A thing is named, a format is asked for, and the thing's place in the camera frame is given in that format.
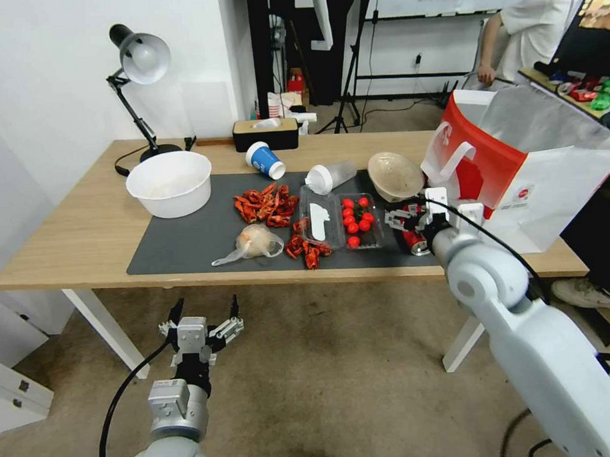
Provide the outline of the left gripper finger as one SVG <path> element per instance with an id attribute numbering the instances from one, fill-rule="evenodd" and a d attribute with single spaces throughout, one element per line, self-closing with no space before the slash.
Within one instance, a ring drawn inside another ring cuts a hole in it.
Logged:
<path id="1" fill-rule="evenodd" d="M 159 331 L 166 341 L 177 341 L 177 328 L 183 312 L 183 297 L 179 298 L 169 311 L 166 322 L 161 323 Z"/>
<path id="2" fill-rule="evenodd" d="M 245 325 L 239 314 L 237 295 L 234 294 L 230 304 L 229 318 L 220 325 L 209 326 L 207 333 L 207 345 L 210 348 L 226 347 L 232 340 L 237 338 L 244 330 Z"/>

